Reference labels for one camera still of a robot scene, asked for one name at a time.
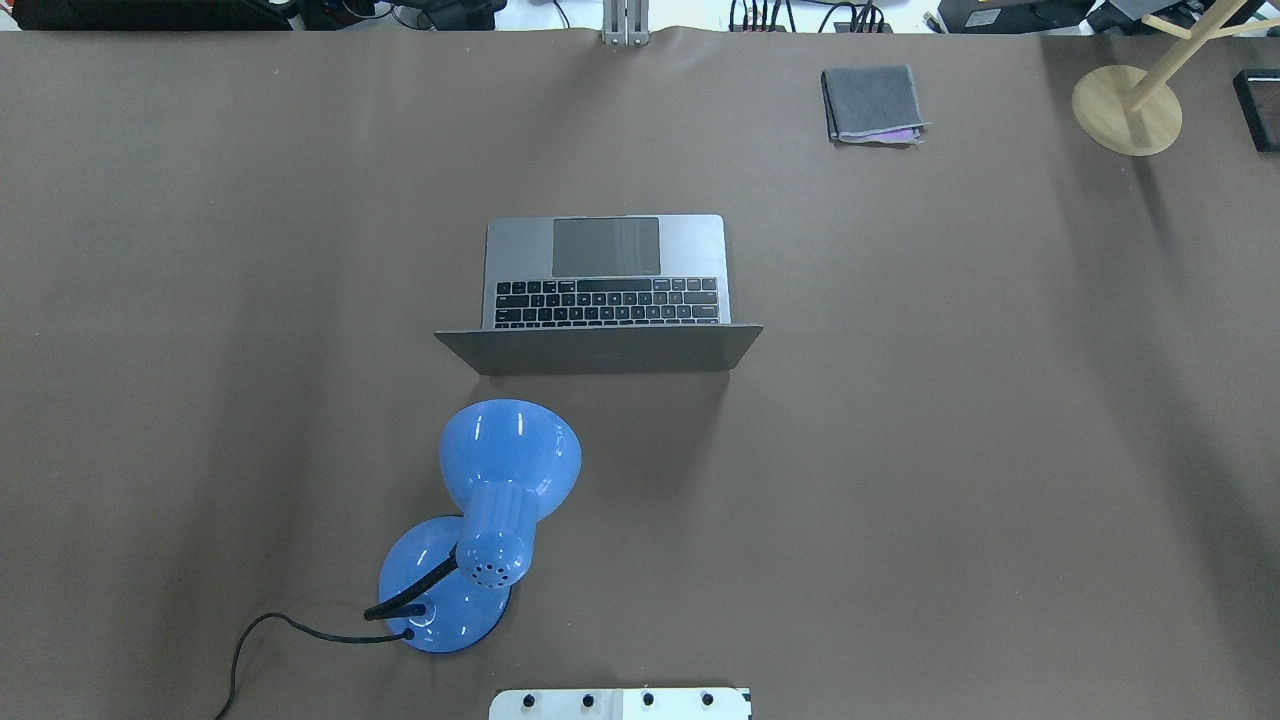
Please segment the grey laptop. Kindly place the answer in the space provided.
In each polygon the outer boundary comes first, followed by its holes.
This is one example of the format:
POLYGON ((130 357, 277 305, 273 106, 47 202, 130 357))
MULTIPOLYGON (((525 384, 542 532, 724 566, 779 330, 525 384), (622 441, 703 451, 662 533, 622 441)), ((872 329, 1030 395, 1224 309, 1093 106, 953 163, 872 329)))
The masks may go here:
POLYGON ((762 334, 733 319, 717 214, 508 217, 488 224, 483 324, 438 340, 480 375, 730 372, 762 334))

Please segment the blue desk lamp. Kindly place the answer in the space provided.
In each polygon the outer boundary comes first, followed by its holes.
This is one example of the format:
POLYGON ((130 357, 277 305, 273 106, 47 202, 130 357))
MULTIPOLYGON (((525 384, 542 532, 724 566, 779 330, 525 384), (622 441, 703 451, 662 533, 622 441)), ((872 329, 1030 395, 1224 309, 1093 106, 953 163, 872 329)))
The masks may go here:
POLYGON ((582 450, 552 410, 494 398, 449 419, 439 459, 460 511, 419 523, 390 547, 364 616, 415 650, 452 653, 503 618, 531 568, 538 523, 573 488, 582 450))

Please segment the folded grey cloth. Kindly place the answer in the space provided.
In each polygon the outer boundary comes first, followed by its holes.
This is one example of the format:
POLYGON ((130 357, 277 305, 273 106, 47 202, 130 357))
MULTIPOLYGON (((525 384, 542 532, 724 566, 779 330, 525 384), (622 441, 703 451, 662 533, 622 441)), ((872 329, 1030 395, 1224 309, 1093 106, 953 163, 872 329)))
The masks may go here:
POLYGON ((820 73, 826 126, 835 143, 924 141, 915 78, 906 64, 827 68, 820 73))

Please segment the wooden mug tree stand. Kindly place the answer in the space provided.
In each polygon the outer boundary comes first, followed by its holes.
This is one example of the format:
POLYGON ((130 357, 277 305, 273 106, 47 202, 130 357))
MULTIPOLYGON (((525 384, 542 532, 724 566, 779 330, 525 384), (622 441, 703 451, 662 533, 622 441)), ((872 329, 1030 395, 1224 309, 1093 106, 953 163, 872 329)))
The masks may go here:
POLYGON ((1151 70, 1129 65, 1100 67, 1071 92, 1078 124, 1097 143, 1128 156, 1162 152, 1178 138, 1183 113, 1169 79, 1210 40, 1279 26, 1277 18, 1230 26, 1243 1, 1216 1, 1189 29, 1147 14, 1140 22, 1178 41, 1151 70))

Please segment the black tray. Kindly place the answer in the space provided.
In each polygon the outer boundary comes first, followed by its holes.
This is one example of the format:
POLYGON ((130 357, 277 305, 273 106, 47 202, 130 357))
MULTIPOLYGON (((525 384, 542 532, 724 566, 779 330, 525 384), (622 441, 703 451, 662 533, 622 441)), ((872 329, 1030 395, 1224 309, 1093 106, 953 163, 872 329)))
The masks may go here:
POLYGON ((1279 152, 1279 70, 1240 70, 1233 87, 1256 150, 1279 152))

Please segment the aluminium frame post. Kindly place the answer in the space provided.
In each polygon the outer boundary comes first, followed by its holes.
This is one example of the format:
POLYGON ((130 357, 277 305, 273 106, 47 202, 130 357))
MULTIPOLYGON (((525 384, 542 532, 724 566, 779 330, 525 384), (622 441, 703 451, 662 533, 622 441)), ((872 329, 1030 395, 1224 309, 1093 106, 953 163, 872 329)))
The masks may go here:
POLYGON ((641 47, 650 42, 648 0, 604 0, 600 40, 605 46, 641 47))

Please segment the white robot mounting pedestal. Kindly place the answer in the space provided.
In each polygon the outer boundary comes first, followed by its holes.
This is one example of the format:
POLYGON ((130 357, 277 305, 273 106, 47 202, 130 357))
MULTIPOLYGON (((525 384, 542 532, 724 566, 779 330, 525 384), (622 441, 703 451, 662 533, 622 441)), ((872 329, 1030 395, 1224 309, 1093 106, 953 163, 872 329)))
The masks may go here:
POLYGON ((749 689, 636 687, 509 689, 495 694, 489 719, 751 719, 749 689))

